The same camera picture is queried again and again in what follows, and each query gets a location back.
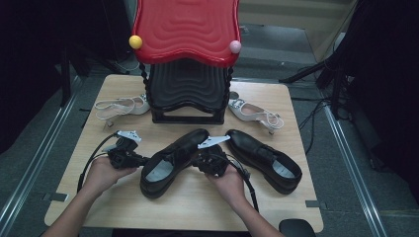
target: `wooden table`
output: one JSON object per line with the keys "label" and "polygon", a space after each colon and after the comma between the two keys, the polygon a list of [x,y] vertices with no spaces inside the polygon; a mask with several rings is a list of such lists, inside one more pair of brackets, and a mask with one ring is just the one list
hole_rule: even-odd
{"label": "wooden table", "polygon": [[[95,109],[89,115],[74,153],[57,188],[57,193],[69,194],[65,202],[53,201],[45,216],[50,225],[64,211],[76,195],[77,181],[89,156],[99,143],[117,130],[136,130],[142,141],[135,149],[137,154],[151,157],[177,138],[196,128],[205,128],[211,136],[222,136],[231,129],[251,134],[263,143],[285,152],[302,170],[302,179],[290,195],[277,193],[255,169],[250,182],[256,191],[261,214],[274,226],[283,219],[301,218],[307,220],[314,231],[323,229],[318,207],[306,207],[307,200],[316,200],[313,183],[304,155],[299,130],[296,124],[290,93],[285,85],[248,82],[232,82],[231,91],[240,98],[266,110],[279,113],[285,126],[274,135],[256,121],[239,120],[229,109],[225,112],[225,123],[216,124],[167,124],[153,123],[151,112],[141,116],[122,116],[114,120],[114,126],[106,127],[103,120],[95,116]],[[144,93],[139,76],[110,75],[105,79],[97,101],[119,97],[134,97]],[[177,113],[191,113],[186,108]],[[115,144],[110,139],[105,146]],[[220,144],[231,154],[225,143]],[[104,192],[92,206],[85,226],[109,228],[147,228],[182,230],[226,230],[245,231],[246,227],[238,216],[222,200],[214,186],[196,167],[182,171],[168,191],[158,199],[145,197],[139,189],[141,167],[134,174],[124,177]],[[247,198],[251,197],[245,189]]]}

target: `forearm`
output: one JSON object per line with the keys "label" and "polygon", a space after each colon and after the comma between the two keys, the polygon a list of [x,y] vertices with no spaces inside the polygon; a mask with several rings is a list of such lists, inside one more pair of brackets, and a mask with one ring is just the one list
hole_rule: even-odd
{"label": "forearm", "polygon": [[84,220],[97,197],[98,195],[92,194],[89,190],[82,189],[45,231],[43,236],[78,236]]}
{"label": "forearm", "polygon": [[239,200],[231,204],[234,212],[243,220],[247,229],[253,237],[281,236],[274,226],[272,226],[250,203],[247,199]]}

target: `shoe insole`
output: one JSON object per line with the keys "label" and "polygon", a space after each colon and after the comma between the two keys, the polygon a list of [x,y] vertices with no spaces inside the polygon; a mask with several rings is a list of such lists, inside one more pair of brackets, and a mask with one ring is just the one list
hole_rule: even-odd
{"label": "shoe insole", "polygon": [[169,161],[160,161],[156,167],[145,177],[149,182],[157,182],[166,178],[173,171],[173,165]]}
{"label": "shoe insole", "polygon": [[295,178],[295,175],[293,174],[293,172],[291,172],[289,169],[287,169],[283,164],[281,164],[278,161],[274,161],[274,170],[275,172],[277,172],[277,174],[279,174],[282,177],[285,178]]}

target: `hand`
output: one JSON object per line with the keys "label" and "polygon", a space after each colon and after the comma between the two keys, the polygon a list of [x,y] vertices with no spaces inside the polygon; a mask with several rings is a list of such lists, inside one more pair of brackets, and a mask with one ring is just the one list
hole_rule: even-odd
{"label": "hand", "polygon": [[118,179],[132,174],[136,168],[115,169],[108,157],[96,158],[90,166],[82,190],[89,190],[93,195],[100,196],[103,191],[116,184]]}
{"label": "hand", "polygon": [[227,166],[222,177],[209,174],[206,174],[206,177],[216,186],[219,194],[230,206],[246,199],[243,179],[231,165]]}

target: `black stool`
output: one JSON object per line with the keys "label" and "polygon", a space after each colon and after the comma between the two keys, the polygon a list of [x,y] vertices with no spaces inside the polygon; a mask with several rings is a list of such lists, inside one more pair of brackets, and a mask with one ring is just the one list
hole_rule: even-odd
{"label": "black stool", "polygon": [[[223,124],[232,72],[190,58],[152,64],[144,84],[153,122]],[[204,115],[168,115],[184,107]]]}

